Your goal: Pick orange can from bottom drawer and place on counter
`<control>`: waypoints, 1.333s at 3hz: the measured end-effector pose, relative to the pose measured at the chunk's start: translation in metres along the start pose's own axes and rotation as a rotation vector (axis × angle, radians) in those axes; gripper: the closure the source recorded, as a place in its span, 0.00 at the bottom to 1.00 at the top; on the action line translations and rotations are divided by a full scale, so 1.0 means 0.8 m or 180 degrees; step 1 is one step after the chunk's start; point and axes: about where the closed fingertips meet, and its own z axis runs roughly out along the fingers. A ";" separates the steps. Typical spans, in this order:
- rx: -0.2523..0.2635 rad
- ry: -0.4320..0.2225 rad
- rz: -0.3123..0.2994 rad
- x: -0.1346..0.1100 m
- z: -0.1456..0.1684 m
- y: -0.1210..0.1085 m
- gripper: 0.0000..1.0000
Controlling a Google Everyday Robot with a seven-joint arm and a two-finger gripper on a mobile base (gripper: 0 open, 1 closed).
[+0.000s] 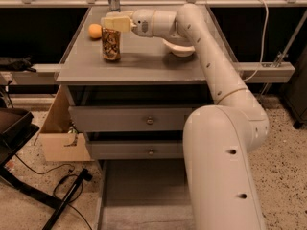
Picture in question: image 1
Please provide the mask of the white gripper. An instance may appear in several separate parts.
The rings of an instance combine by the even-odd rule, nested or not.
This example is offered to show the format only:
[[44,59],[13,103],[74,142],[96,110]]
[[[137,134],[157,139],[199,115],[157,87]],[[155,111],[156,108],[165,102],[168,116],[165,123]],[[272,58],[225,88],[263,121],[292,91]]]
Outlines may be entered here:
[[104,28],[122,33],[131,30],[139,36],[154,36],[154,10],[111,11],[101,19]]

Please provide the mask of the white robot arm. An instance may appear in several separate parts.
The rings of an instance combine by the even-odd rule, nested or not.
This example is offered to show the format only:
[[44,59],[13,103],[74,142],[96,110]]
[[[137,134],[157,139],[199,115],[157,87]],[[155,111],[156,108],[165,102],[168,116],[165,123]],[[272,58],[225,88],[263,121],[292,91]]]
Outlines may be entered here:
[[183,154],[196,230],[266,230],[248,153],[269,133],[269,118],[210,33],[202,10],[109,12],[102,26],[195,48],[213,99],[187,118]]

